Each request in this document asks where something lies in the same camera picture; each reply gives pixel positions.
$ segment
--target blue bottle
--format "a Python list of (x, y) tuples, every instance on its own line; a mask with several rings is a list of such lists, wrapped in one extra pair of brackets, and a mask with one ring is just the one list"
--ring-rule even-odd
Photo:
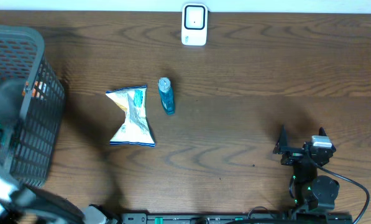
[(168, 78), (160, 78), (158, 82), (160, 101), (166, 114), (175, 112), (173, 89)]

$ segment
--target wooden table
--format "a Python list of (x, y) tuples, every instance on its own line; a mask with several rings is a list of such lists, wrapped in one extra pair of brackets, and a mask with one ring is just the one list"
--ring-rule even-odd
[[(181, 44), (178, 12), (0, 11), (0, 23), (37, 29), (68, 87), (44, 188), (79, 207), (292, 206), (292, 168), (272, 154), (281, 124), (294, 146), (325, 127), (337, 147), (325, 167), (371, 194), (371, 15), (210, 13), (204, 47)], [(174, 116), (160, 77), (173, 82)], [(110, 146), (124, 113), (105, 91), (143, 84), (157, 146)], [(339, 182), (336, 211), (356, 218), (365, 194)]]

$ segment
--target perforated basket wall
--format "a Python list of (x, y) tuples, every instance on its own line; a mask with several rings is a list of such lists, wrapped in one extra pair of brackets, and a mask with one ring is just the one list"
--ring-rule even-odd
[(44, 40), (33, 29), (0, 26), (0, 86), (24, 80), (18, 122), (4, 147), (4, 168), (20, 182), (41, 187), (50, 168), (65, 92), (44, 58)]

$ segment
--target basket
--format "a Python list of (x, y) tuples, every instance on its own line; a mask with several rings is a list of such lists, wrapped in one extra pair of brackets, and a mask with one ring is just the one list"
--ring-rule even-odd
[(31, 28), (0, 26), (0, 163), (20, 182), (47, 179), (65, 92)]

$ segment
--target moving robotic arm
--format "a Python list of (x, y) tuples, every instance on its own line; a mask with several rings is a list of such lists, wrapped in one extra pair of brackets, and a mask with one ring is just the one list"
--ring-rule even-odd
[[(243, 224), (243, 223), (357, 223), (369, 204), (367, 189), (341, 175), (322, 168), (329, 162), (336, 148), (326, 136), (324, 129), (302, 148), (290, 147), (285, 129), (273, 150), (281, 154), (281, 164), (293, 166), (290, 179), (290, 196), (295, 208), (285, 212), (254, 212), (232, 215), (156, 215), (123, 213), (115, 215), (102, 207), (90, 205), (82, 210), (57, 195), (18, 183), (0, 166), (0, 223), (17, 223), (25, 213), (38, 216), (37, 224)], [(361, 187), (367, 194), (364, 208), (352, 222), (351, 215), (330, 214), (339, 193), (339, 183), (328, 176), (318, 176), (317, 169)]]

